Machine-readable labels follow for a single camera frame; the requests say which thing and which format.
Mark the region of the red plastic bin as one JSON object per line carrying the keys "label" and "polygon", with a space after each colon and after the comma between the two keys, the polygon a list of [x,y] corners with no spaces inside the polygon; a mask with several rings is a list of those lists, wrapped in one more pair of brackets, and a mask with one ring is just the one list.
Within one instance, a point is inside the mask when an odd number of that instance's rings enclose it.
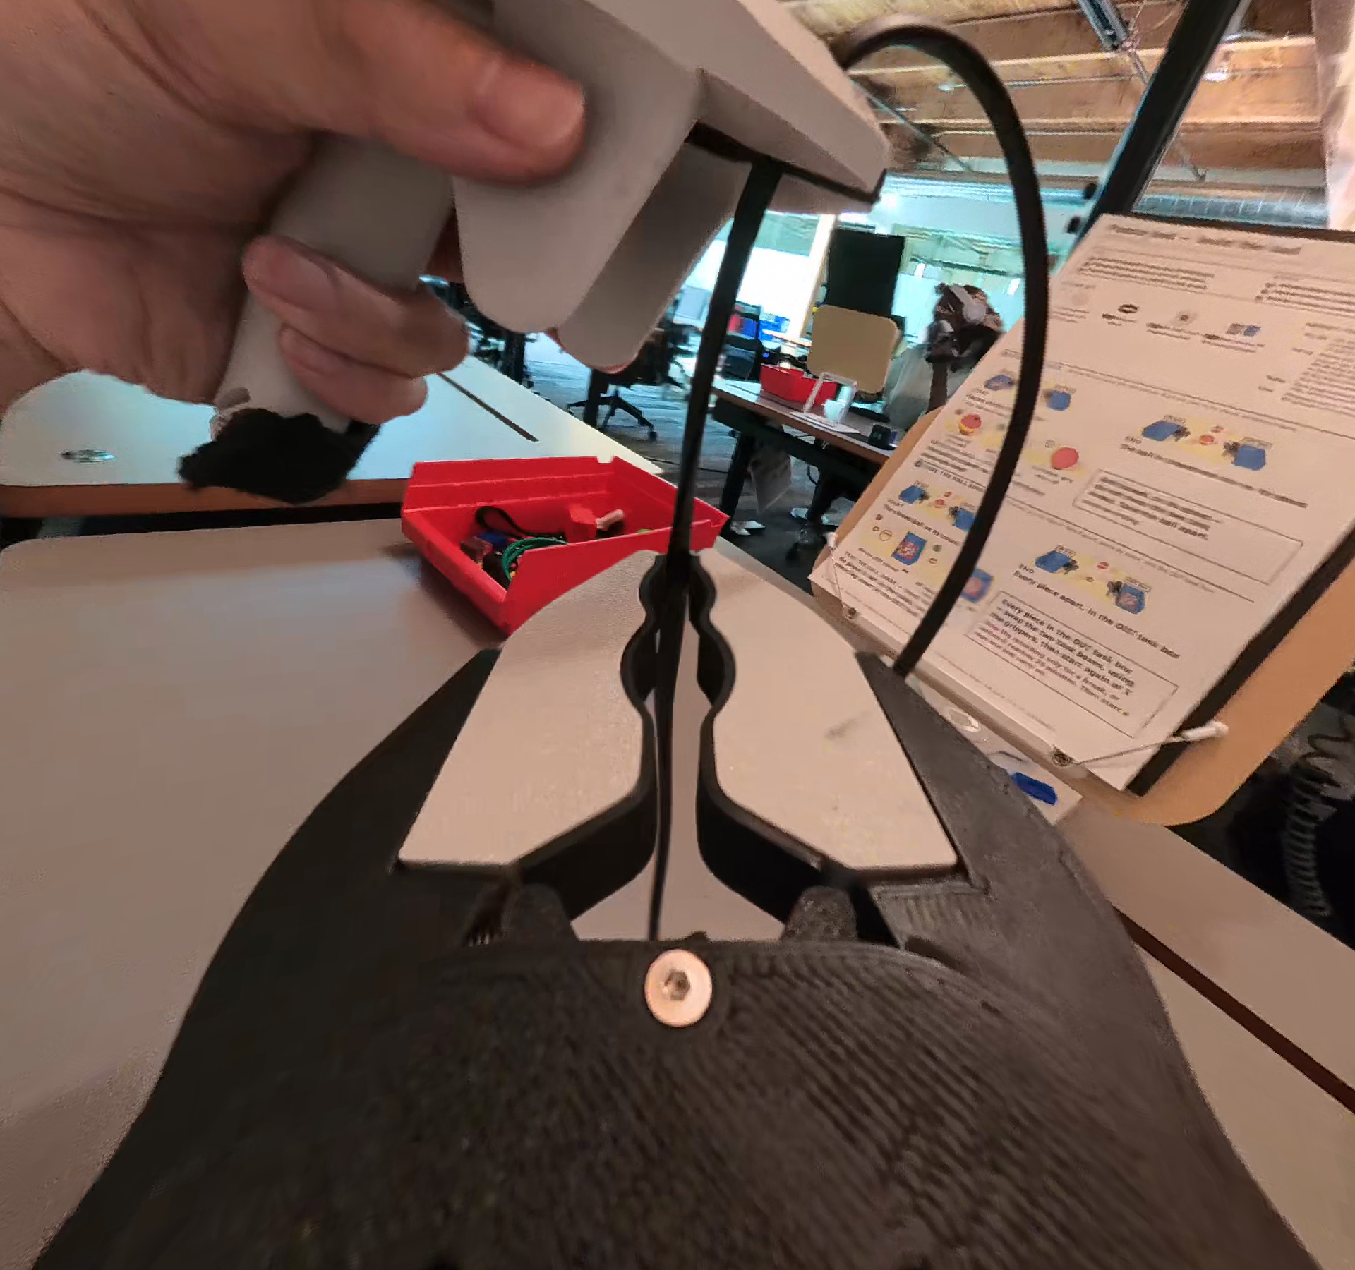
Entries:
{"label": "red plastic bin", "polygon": [[676,490],[619,457],[420,463],[401,525],[424,561],[497,630],[626,636],[638,586],[669,550]]}

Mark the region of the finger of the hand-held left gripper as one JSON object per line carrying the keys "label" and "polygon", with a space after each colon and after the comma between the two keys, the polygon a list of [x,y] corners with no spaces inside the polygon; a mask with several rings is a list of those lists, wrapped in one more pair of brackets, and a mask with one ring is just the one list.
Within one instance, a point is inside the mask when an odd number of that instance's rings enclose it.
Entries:
{"label": "finger of the hand-held left gripper", "polygon": [[827,45],[777,0],[584,0],[703,79],[697,120],[865,202],[889,141]]}
{"label": "finger of the hand-held left gripper", "polygon": [[550,182],[452,185],[464,284],[506,330],[553,333],[594,368],[631,363],[732,217],[747,161],[618,142]]}

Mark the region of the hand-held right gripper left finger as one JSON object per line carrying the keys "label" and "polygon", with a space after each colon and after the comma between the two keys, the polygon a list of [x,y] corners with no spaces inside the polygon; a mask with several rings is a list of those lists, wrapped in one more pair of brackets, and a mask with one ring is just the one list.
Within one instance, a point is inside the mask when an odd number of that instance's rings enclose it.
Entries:
{"label": "hand-held right gripper left finger", "polygon": [[623,669],[644,648],[643,550],[502,645],[398,852],[409,868],[634,880],[656,839],[653,724]]}

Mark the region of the person's left hand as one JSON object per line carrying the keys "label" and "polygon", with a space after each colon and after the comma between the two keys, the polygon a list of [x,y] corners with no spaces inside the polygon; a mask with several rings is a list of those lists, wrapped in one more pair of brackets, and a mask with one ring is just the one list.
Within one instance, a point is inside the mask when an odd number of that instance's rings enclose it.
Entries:
{"label": "person's left hand", "polygon": [[455,176],[575,160],[585,95],[427,0],[2,0],[3,410],[65,374],[217,393],[244,299],[301,387],[380,427],[464,324],[263,229],[321,133]]}

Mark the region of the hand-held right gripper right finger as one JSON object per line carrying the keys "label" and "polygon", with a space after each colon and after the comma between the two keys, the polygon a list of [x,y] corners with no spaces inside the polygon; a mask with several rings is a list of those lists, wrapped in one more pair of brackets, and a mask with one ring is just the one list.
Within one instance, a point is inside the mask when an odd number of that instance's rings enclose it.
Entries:
{"label": "hand-held right gripper right finger", "polygon": [[862,883],[958,852],[851,644],[729,556],[695,569],[703,764],[714,800],[786,855]]}

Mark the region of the instruction sheet board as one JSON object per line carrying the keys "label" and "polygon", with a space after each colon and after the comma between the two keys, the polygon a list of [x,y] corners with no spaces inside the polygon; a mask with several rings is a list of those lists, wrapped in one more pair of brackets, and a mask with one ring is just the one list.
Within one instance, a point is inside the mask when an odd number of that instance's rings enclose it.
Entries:
{"label": "instruction sheet board", "polygon": [[1342,673],[1283,647],[1352,567],[1352,233],[1102,217],[918,674],[1126,817],[1236,790]]}

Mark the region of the grey desk with wooden edge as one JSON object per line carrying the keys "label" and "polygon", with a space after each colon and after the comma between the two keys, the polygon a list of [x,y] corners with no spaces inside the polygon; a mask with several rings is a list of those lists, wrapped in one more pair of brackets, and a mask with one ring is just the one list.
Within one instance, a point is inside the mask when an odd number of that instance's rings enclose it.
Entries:
{"label": "grey desk with wooden edge", "polygon": [[[3,419],[2,515],[176,516],[266,512],[279,503],[178,473],[207,440],[213,412],[106,375],[75,374],[27,396]],[[420,463],[596,456],[657,466],[475,359],[430,381],[423,409],[386,425],[348,481],[314,509],[401,504]]]}

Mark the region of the black pole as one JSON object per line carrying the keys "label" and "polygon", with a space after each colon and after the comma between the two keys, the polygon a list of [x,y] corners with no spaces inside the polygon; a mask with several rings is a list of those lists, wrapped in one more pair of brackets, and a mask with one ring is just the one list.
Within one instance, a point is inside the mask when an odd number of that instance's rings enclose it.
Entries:
{"label": "black pole", "polygon": [[1102,215],[1124,215],[1135,208],[1175,141],[1187,108],[1242,1],[1187,0],[1078,236],[1085,236]]}

